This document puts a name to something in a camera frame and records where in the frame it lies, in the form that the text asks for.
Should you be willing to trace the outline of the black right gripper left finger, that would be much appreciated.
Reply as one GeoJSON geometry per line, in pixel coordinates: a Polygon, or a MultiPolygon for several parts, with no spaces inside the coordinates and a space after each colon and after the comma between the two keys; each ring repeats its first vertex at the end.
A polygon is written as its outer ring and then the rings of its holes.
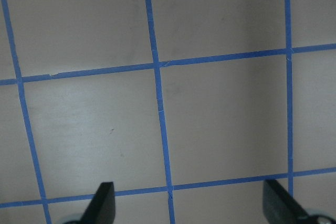
{"type": "Polygon", "coordinates": [[[114,183],[101,183],[79,223],[113,224],[116,216],[115,203],[114,183]]]}

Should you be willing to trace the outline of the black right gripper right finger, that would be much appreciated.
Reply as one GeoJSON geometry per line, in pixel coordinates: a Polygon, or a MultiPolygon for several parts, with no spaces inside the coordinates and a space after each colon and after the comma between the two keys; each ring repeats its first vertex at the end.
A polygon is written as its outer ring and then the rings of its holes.
{"type": "Polygon", "coordinates": [[[262,190],[263,214],[268,223],[312,223],[308,213],[277,180],[265,180],[262,190]]]}

